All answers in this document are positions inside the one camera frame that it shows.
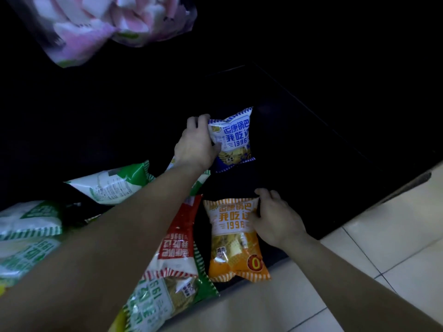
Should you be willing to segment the person's right hand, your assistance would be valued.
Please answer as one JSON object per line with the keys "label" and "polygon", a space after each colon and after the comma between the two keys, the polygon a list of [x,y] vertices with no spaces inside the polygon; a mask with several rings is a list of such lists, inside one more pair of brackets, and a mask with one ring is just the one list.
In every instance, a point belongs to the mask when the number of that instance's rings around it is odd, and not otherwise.
{"label": "person's right hand", "polygon": [[267,244],[282,251],[294,250],[297,242],[307,237],[302,218],[283,199],[282,205],[274,205],[270,190],[259,188],[254,192],[259,196],[256,213],[262,218],[260,228],[255,229],[257,234]]}

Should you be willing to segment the person's left hand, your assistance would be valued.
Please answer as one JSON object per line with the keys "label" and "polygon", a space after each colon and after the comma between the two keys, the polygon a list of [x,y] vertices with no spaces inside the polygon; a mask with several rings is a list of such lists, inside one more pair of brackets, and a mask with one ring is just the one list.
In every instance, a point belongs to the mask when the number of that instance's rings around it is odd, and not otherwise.
{"label": "person's left hand", "polygon": [[210,138],[209,114],[187,119],[186,129],[174,148],[175,167],[191,166],[198,171],[208,170],[217,156],[208,156]]}

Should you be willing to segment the blue snack packet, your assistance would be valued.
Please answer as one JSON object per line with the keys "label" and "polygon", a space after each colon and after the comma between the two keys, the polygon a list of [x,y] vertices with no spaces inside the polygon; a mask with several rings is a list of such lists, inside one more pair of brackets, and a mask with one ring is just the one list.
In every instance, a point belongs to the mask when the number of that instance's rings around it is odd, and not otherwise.
{"label": "blue snack packet", "polygon": [[212,169],[225,172],[235,165],[254,161],[250,146],[250,122],[253,107],[248,107],[226,119],[210,119],[208,130],[213,143],[221,145]]}

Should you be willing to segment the orange snack packet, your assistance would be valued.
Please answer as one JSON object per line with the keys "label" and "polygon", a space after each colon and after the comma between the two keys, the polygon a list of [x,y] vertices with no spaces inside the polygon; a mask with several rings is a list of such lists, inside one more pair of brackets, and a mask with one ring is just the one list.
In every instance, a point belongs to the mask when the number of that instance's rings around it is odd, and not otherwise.
{"label": "orange snack packet", "polygon": [[257,232],[249,216],[257,211],[259,198],[203,201],[211,229],[208,277],[214,283],[241,277],[251,282],[271,280],[263,262]]}

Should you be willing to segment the person's right forearm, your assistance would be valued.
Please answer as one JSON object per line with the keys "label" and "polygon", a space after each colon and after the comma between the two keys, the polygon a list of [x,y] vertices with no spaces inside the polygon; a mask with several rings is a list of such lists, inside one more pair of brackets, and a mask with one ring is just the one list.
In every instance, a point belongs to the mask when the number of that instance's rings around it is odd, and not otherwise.
{"label": "person's right forearm", "polygon": [[443,326],[306,233],[280,248],[297,264],[344,332],[443,332]]}

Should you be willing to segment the person's left forearm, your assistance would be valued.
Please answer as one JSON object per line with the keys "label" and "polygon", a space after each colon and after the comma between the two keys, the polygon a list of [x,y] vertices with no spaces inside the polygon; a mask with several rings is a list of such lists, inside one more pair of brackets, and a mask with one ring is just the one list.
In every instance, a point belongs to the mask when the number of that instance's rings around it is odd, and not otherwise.
{"label": "person's left forearm", "polygon": [[0,332],[107,332],[197,178],[192,155],[82,228],[0,297]]}

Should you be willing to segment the green snack packet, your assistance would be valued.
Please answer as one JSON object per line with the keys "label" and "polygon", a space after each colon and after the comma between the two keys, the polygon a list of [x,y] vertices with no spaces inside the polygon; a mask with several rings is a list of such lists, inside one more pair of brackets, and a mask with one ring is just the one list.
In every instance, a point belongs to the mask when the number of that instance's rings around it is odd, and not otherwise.
{"label": "green snack packet", "polygon": [[0,242],[0,294],[14,286],[62,241],[63,236],[57,235]]}
{"label": "green snack packet", "polygon": [[62,234],[62,207],[53,201],[17,203],[0,211],[0,241]]}
{"label": "green snack packet", "polygon": [[[168,167],[166,168],[166,171],[170,170],[175,165],[175,157],[172,158],[171,162],[169,163]],[[206,182],[206,180],[211,175],[211,171],[205,170],[199,178],[195,181],[195,183],[192,185],[192,188],[190,189],[189,196],[196,196],[198,194],[198,191],[202,187],[202,185]]]}
{"label": "green snack packet", "polygon": [[125,332],[157,332],[166,320],[192,305],[216,298],[219,292],[205,272],[203,258],[194,244],[198,275],[141,279],[123,306],[127,314]]}
{"label": "green snack packet", "polygon": [[117,205],[134,195],[155,177],[148,172],[150,162],[105,170],[65,183],[101,205]]}

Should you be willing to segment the red snack packet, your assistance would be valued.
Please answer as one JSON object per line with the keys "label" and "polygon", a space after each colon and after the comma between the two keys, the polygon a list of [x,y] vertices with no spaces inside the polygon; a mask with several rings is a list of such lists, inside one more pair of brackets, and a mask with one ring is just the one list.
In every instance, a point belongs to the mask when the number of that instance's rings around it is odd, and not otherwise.
{"label": "red snack packet", "polygon": [[193,226],[202,195],[189,196],[181,204],[154,257],[145,277],[152,281],[165,277],[196,277]]}

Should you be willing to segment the clear bag of pink sweets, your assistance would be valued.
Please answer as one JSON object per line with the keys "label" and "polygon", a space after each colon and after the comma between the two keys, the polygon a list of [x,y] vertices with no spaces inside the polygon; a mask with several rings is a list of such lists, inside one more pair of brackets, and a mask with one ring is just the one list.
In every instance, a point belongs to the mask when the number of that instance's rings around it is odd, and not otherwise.
{"label": "clear bag of pink sweets", "polygon": [[91,59],[109,40],[140,48],[192,30],[193,0],[6,0],[52,62]]}

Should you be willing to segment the yellow snack packet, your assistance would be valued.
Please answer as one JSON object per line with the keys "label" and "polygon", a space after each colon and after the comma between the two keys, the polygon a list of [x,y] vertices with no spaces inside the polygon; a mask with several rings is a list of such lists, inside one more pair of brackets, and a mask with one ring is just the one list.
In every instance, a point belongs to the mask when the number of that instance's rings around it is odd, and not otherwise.
{"label": "yellow snack packet", "polygon": [[124,309],[121,309],[107,332],[125,332],[127,322],[128,316]]}

